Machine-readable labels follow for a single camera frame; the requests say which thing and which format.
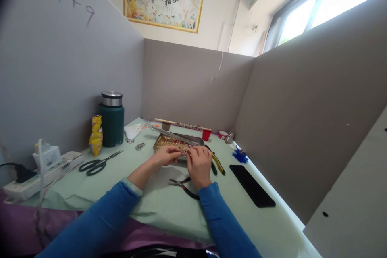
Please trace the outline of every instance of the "pink cloth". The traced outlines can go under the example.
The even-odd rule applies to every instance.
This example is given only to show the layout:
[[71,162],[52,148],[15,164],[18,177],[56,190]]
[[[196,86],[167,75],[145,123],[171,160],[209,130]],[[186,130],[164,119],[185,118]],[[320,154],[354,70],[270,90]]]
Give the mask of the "pink cloth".
[[[35,233],[34,207],[5,204],[6,195],[0,192],[0,231],[3,242],[12,256],[39,253],[42,248]],[[55,238],[82,212],[44,209],[46,231]],[[216,252],[215,246],[193,242],[184,238],[167,235],[161,230],[137,222],[131,218],[107,252],[136,249],[146,245],[162,244],[193,249],[207,249]]]

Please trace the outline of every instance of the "power strip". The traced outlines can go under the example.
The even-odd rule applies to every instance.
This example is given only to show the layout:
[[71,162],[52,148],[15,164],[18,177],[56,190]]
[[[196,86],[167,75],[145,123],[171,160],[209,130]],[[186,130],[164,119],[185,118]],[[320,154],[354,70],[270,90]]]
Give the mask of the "power strip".
[[[85,160],[82,153],[69,151],[62,157],[62,162],[48,169],[44,173],[44,187],[52,183],[55,179],[69,172]],[[3,187],[5,194],[14,201],[24,201],[40,191],[40,173],[23,183],[15,181]]]

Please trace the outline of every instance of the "light green tablecloth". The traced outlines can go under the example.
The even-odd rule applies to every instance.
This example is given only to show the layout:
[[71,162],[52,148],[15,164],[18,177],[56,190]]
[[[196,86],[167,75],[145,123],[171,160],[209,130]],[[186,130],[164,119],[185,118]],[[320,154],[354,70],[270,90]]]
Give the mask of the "light green tablecloth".
[[[137,118],[130,124],[143,122]],[[193,136],[202,136],[201,131],[171,126],[171,132]],[[117,157],[109,160],[104,170],[87,177],[86,173],[72,171],[56,182],[47,192],[43,207],[59,210],[86,210],[111,187],[128,176],[141,163],[153,154],[153,144],[159,133],[151,129],[142,130],[135,138],[135,143],[124,142],[114,148],[103,148],[98,158],[124,150]],[[136,151],[135,146],[145,142],[145,147]],[[247,170],[258,183],[276,201],[275,208],[257,208],[239,181],[229,168],[239,164],[232,156],[232,149],[217,135],[212,134],[206,144],[219,158],[226,175],[211,171],[211,181],[217,182],[221,194],[231,211],[242,225],[250,239],[257,246],[263,257],[320,257],[306,239],[289,214],[288,207],[276,191],[268,184],[257,168],[246,164]],[[85,162],[93,160],[89,149],[83,152]],[[206,220],[197,200],[190,198],[180,187],[169,186],[169,179],[183,180],[188,177],[186,165],[163,167],[147,183],[144,194],[131,214],[141,223],[155,226],[165,232],[203,243],[213,243],[207,228]],[[195,192],[191,183],[186,186]],[[21,203],[35,206],[38,194]]]

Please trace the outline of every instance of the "hand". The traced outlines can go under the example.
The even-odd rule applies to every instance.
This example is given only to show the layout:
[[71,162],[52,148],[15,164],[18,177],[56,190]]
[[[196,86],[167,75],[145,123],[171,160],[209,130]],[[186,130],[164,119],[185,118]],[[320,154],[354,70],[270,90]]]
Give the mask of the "hand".
[[187,150],[188,173],[198,191],[211,184],[211,162],[212,152],[207,147],[194,146]]
[[177,159],[181,156],[182,151],[176,146],[163,146],[161,147],[149,161],[154,163],[157,170],[162,166],[168,166],[172,162],[177,163]]
[[182,151],[176,146],[163,146],[151,158],[141,164],[134,172],[129,174],[130,180],[139,189],[144,190],[149,178],[162,166],[176,163]]

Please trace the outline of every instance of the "plug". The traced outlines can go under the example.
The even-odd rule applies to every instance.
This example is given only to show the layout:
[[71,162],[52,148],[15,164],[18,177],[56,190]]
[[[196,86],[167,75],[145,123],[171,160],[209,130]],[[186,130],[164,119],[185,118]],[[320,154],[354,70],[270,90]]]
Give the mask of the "plug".
[[16,170],[17,183],[23,183],[29,180],[31,177],[34,177],[35,175],[37,175],[36,171],[29,170],[21,164],[14,163],[13,166],[15,167],[15,170]]

